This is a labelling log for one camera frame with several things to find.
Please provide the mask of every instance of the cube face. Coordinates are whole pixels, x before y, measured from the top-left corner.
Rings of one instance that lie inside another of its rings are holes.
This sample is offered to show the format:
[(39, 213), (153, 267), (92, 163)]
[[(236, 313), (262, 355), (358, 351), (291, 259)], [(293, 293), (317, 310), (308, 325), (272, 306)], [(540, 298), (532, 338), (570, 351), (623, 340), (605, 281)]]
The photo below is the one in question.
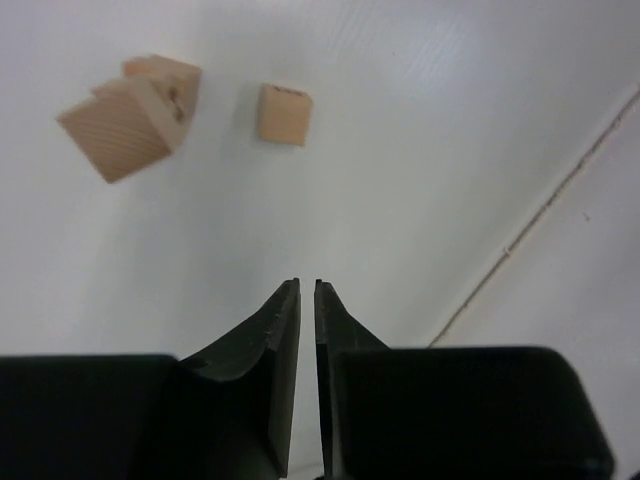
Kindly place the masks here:
[(304, 146), (313, 101), (304, 92), (264, 85), (258, 132), (269, 142)]
[(171, 154), (127, 90), (103, 92), (63, 113), (58, 122), (109, 183)]

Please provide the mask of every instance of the wooden cube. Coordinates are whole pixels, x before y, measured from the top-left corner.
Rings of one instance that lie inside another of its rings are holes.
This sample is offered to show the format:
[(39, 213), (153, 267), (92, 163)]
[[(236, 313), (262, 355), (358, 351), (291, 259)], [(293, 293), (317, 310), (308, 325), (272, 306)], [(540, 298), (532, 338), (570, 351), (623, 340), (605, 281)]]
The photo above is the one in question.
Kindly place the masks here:
[(268, 142), (304, 146), (313, 100), (305, 92), (264, 85), (258, 132)]
[(148, 78), (112, 80), (94, 94), (58, 122), (109, 183), (170, 155), (186, 134)]

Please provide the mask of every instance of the wooden block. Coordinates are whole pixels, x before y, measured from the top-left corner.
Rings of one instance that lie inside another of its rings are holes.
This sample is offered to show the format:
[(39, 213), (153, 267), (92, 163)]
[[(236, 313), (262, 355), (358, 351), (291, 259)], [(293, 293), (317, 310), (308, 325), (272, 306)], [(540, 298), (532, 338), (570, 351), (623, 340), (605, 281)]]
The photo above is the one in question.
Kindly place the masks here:
[(145, 76), (114, 80), (94, 93), (57, 120), (109, 183), (170, 155), (186, 135), (187, 126)]
[(264, 85), (258, 132), (268, 142), (304, 146), (313, 100), (304, 92)]
[(167, 92), (172, 99), (181, 99), (184, 119), (187, 122), (191, 121), (198, 101), (201, 68), (160, 55), (150, 55), (123, 62), (122, 74), (125, 77), (151, 76), (161, 95)]

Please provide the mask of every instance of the white surface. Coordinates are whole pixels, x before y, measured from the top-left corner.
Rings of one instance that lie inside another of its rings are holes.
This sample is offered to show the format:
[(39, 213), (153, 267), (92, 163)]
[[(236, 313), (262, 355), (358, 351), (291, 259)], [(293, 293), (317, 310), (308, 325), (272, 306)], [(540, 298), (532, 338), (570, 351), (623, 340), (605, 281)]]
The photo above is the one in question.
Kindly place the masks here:
[[(319, 458), (313, 280), (421, 344), (638, 80), (640, 2), (52, 0), (0, 6), (0, 351), (188, 354), (300, 276), (292, 468)], [(108, 186), (53, 121), (155, 52), (205, 69), (174, 158)], [(258, 88), (315, 101), (255, 139)]]
[(640, 109), (440, 345), (537, 344), (576, 368), (618, 459), (640, 470)]

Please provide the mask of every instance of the wood grain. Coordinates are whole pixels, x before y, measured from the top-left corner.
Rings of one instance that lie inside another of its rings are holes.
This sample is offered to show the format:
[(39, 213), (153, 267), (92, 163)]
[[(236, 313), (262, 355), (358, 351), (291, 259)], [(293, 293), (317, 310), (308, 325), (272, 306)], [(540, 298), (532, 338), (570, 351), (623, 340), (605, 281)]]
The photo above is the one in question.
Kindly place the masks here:
[(91, 89), (94, 98), (57, 120), (109, 183), (168, 155), (184, 141), (202, 70), (151, 55), (128, 60), (123, 78)]
[(304, 146), (313, 100), (305, 92), (264, 85), (258, 132), (269, 142)]
[(109, 82), (94, 98), (57, 119), (109, 183), (172, 152), (132, 87), (126, 80)]

